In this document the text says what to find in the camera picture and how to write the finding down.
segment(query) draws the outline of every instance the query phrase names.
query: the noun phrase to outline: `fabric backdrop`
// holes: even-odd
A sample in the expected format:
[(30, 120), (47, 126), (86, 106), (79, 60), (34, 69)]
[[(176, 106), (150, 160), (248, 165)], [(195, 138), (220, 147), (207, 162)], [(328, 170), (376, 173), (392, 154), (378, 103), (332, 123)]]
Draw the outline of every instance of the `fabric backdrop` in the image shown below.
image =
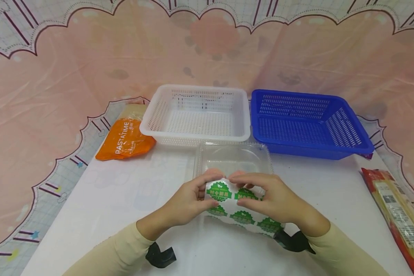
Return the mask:
[(161, 84), (344, 97), (414, 201), (414, 0), (0, 0), (0, 275)]

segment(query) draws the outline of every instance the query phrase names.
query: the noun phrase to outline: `hand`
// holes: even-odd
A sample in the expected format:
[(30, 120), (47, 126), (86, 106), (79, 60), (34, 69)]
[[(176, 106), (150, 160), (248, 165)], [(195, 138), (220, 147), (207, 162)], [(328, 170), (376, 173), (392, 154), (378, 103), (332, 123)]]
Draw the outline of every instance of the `hand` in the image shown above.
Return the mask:
[(248, 189), (259, 186), (265, 190), (262, 201), (241, 198), (239, 206), (267, 215), (280, 223), (296, 222), (306, 206), (306, 202), (298, 197), (282, 179), (275, 174), (243, 174), (230, 179), (238, 188)]
[(169, 217), (171, 226), (187, 224), (202, 212), (217, 207), (218, 201), (204, 200), (204, 192), (207, 182), (221, 178), (221, 174), (202, 174), (184, 183), (162, 207)]
[(218, 201), (204, 200), (204, 192), (207, 182), (221, 178), (221, 174), (203, 174), (184, 183), (164, 206), (137, 221), (138, 231), (155, 241), (170, 227), (187, 224), (207, 209), (217, 207)]
[(274, 174), (243, 174), (230, 179), (237, 187), (259, 186), (265, 190), (262, 201), (241, 198), (239, 206), (267, 215), (280, 223), (294, 223), (307, 236), (320, 237), (330, 230), (330, 222), (305, 200), (298, 197)]

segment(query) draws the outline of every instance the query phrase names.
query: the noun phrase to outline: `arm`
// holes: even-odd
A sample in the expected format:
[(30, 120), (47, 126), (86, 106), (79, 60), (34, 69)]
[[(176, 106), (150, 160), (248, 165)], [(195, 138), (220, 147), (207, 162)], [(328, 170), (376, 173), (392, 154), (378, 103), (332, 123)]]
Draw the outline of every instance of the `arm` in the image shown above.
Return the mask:
[(310, 256), (330, 276), (375, 275), (388, 273), (370, 255), (350, 240), (337, 226), (307, 204), (297, 226), (316, 253)]
[(141, 235), (137, 223), (129, 224), (94, 247), (70, 267), (64, 276), (129, 275), (141, 268), (152, 243)]
[(127, 276), (140, 270), (149, 246), (166, 230), (218, 206), (215, 200), (204, 200), (204, 191), (206, 182), (221, 178), (201, 175), (184, 183), (164, 206), (94, 247), (63, 276)]
[(277, 175), (244, 174), (230, 179), (238, 187), (260, 186), (262, 201), (240, 199), (238, 205), (268, 215), (280, 223), (294, 223), (315, 251), (313, 259), (330, 276), (388, 276), (371, 256), (314, 207), (298, 197)]

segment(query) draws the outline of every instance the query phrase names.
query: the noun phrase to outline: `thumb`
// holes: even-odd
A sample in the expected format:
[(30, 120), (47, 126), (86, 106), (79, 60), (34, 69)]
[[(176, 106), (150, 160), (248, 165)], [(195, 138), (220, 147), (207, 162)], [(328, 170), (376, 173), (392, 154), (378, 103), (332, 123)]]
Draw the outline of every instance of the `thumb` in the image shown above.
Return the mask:
[(202, 213), (208, 209), (215, 208), (219, 205), (219, 202), (214, 199), (207, 199), (203, 201), (198, 201), (198, 212)]
[(266, 202), (255, 200), (252, 198), (241, 198), (237, 201), (237, 205), (261, 214), (264, 214), (266, 210)]

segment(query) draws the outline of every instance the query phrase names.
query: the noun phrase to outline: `white plastic basket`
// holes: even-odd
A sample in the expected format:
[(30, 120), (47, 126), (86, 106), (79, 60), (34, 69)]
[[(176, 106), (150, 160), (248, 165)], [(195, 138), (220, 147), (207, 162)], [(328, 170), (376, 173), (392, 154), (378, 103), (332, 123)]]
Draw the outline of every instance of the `white plastic basket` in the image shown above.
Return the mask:
[(250, 137), (250, 110), (242, 89), (166, 84), (147, 107), (140, 131), (158, 143), (198, 146)]

